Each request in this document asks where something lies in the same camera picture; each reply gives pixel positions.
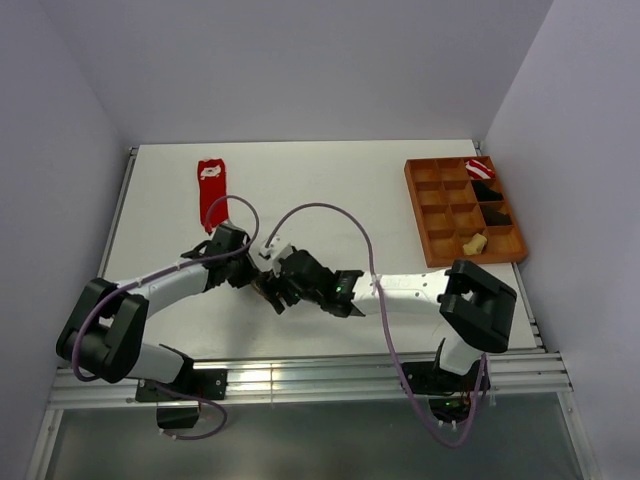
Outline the brown striped sock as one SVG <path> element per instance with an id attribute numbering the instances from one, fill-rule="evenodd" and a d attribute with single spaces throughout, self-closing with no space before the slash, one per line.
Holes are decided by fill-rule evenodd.
<path id="1" fill-rule="evenodd" d="M 252 285 L 254 289 L 265 299 L 269 299 L 271 295 L 271 288 L 269 285 L 269 281 L 265 278 L 259 277 L 256 278 Z"/>

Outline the yellow sock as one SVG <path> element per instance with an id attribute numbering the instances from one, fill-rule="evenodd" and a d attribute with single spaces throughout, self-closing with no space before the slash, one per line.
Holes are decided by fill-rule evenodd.
<path id="1" fill-rule="evenodd" d="M 465 255 L 479 255 L 483 253 L 487 243 L 488 239 L 484 235 L 476 233 L 462 246 L 462 249 Z"/>

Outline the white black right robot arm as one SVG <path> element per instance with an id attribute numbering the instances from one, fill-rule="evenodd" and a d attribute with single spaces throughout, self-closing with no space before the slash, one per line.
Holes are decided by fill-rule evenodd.
<path id="1" fill-rule="evenodd" d="M 469 260 L 421 274 L 380 275 L 321 265 L 287 244 L 259 250 L 271 270 L 260 289 L 277 313 L 304 300 L 338 318 L 382 311 L 443 318 L 454 334 L 444 338 L 433 365 L 435 383 L 452 390 L 483 354 L 508 350 L 517 293 Z"/>

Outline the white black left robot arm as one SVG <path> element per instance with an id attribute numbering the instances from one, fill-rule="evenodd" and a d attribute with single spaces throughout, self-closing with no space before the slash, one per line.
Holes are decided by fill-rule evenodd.
<path id="1" fill-rule="evenodd" d="M 219 225 L 208 240 L 181 255 L 178 263 L 141 280 L 91 280 L 83 289 L 56 342 L 56 354 L 95 379 L 115 384 L 143 380 L 172 399 L 195 395 L 205 376 L 194 360 L 167 346 L 143 342 L 147 321 L 188 297 L 224 283 L 242 288 L 257 276 L 248 234 Z"/>

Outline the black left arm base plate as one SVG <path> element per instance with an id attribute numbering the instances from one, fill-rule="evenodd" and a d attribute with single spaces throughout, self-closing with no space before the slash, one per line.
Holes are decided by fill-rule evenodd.
<path id="1" fill-rule="evenodd" d="M 218 401 L 226 395 L 228 371 L 226 369 L 192 370 L 180 374 L 172 383 L 145 380 L 139 384 L 135 401 L 139 403 L 165 403 L 170 401 Z"/>

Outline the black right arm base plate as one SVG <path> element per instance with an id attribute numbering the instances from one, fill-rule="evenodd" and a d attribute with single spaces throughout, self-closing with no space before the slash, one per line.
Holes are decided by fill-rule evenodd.
<path id="1" fill-rule="evenodd" d="M 451 396 L 474 390 L 480 361 L 474 362 L 463 376 L 441 370 L 429 361 L 403 362 L 401 367 L 413 394 Z"/>

